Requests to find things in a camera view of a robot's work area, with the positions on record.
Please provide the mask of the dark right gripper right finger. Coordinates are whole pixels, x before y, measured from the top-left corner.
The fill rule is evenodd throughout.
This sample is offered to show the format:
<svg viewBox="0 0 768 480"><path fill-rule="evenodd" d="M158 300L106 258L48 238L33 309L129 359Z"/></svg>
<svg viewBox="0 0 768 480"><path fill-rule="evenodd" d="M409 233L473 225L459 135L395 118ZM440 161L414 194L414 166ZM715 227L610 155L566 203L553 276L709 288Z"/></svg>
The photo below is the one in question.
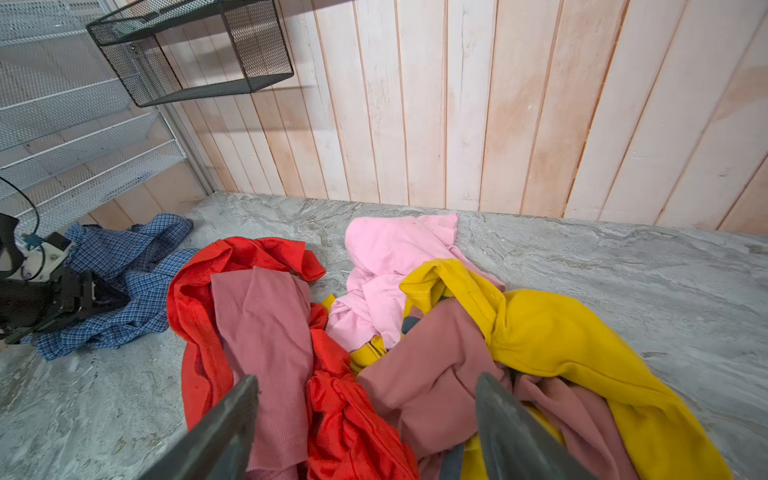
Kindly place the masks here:
<svg viewBox="0 0 768 480"><path fill-rule="evenodd" d="M593 477L489 373L481 374L477 380L475 411L490 479Z"/></svg>

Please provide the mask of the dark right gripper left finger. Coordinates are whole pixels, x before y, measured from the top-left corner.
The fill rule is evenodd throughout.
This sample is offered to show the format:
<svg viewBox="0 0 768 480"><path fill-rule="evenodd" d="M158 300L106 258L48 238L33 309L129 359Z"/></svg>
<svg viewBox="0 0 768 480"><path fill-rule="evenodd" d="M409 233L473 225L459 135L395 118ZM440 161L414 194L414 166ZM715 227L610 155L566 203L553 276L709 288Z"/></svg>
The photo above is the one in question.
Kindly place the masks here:
<svg viewBox="0 0 768 480"><path fill-rule="evenodd" d="M241 379L141 478L244 479L253 446L258 395L256 377Z"/></svg>

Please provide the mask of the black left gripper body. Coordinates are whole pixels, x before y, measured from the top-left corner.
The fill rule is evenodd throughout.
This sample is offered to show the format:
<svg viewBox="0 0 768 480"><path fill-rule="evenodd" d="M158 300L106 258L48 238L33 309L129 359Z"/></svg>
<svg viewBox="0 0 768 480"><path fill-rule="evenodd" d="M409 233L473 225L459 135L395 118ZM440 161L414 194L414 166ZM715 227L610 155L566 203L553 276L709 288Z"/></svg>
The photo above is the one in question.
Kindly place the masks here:
<svg viewBox="0 0 768 480"><path fill-rule="evenodd" d="M61 331L96 315L123 308L129 296L91 270L57 268L46 282L1 281L1 339L18 344L28 336Z"/></svg>

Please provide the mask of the blue plaid shirt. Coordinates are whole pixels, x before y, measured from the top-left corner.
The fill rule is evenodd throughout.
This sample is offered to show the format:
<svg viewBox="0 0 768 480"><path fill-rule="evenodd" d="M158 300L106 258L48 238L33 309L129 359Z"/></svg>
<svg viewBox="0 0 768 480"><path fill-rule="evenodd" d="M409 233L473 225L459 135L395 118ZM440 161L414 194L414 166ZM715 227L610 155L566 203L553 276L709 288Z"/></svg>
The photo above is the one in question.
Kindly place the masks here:
<svg viewBox="0 0 768 480"><path fill-rule="evenodd" d="M65 233L74 243L67 265L78 273L94 272L130 301L123 308L57 332L29 335L21 342L33 345L44 359L54 360L82 347L117 349L146 334L165 331L170 283L197 253L180 247L193 228L192 220L170 213L126 230L72 225Z"/></svg>

